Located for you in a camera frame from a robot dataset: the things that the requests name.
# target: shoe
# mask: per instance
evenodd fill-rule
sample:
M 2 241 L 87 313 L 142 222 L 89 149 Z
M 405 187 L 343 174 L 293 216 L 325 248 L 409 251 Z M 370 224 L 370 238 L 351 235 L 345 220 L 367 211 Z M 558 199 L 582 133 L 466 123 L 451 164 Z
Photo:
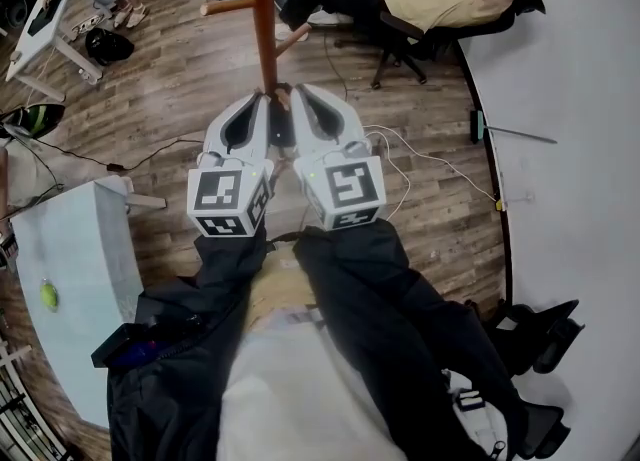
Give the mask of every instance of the shoe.
M 293 31 L 289 29 L 287 24 L 276 24 L 276 40 L 284 41 L 293 34 Z M 298 41 L 305 41 L 309 37 L 309 33 L 304 33 Z
M 340 13 L 327 13 L 324 10 L 309 15 L 307 22 L 311 25 L 342 25 L 353 24 L 353 19 Z
M 133 8 L 131 16 L 127 22 L 127 29 L 132 29 L 137 26 L 142 19 L 147 16 L 147 7 L 144 4 L 140 4 L 137 8 Z
M 124 21 L 129 17 L 132 11 L 133 6 L 131 6 L 131 4 L 129 4 L 126 8 L 118 11 L 118 13 L 116 13 L 116 18 L 113 20 L 113 28 L 117 29 L 122 24 L 124 24 Z

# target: sandal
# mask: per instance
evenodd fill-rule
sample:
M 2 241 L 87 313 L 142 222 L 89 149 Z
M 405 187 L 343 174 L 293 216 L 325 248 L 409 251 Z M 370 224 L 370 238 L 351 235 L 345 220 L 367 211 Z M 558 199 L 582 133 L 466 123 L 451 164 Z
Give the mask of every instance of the sandal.
M 127 29 L 131 29 L 137 26 L 142 19 L 147 16 L 147 8 L 144 4 L 140 4 L 137 8 L 133 8 L 131 12 L 131 16 L 129 17 L 129 22 L 127 22 Z
M 117 29 L 122 24 L 124 24 L 124 21 L 129 17 L 132 11 L 133 6 L 131 6 L 131 4 L 129 4 L 126 8 L 118 11 L 118 13 L 116 13 L 116 18 L 113 20 L 113 28 Z

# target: black bag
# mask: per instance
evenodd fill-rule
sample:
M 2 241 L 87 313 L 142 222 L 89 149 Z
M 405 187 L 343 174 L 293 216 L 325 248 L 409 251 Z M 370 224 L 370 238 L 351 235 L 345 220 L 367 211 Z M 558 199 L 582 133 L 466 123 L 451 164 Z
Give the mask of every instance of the black bag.
M 87 33 L 84 46 L 89 57 L 95 59 L 102 66 L 107 66 L 113 61 L 127 59 L 135 47 L 121 34 L 97 27 Z

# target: yellow shirt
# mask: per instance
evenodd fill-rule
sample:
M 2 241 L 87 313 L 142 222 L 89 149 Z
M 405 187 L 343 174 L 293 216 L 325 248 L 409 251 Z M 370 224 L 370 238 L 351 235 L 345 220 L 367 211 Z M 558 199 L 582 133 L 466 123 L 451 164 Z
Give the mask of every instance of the yellow shirt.
M 432 27 L 465 27 L 496 20 L 506 9 L 484 0 L 384 0 L 389 12 L 427 32 Z

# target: chair armrest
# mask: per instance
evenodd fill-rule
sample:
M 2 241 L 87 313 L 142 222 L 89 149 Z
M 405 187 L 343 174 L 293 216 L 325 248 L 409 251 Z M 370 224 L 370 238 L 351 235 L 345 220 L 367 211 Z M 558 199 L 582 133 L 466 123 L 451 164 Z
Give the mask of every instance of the chair armrest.
M 407 38 L 420 40 L 424 36 L 422 29 L 417 28 L 409 22 L 400 20 L 398 17 L 394 17 L 391 13 L 387 13 L 386 11 L 380 13 L 380 20 L 383 24 L 388 25 L 396 31 L 400 31 L 402 34 L 406 35 Z

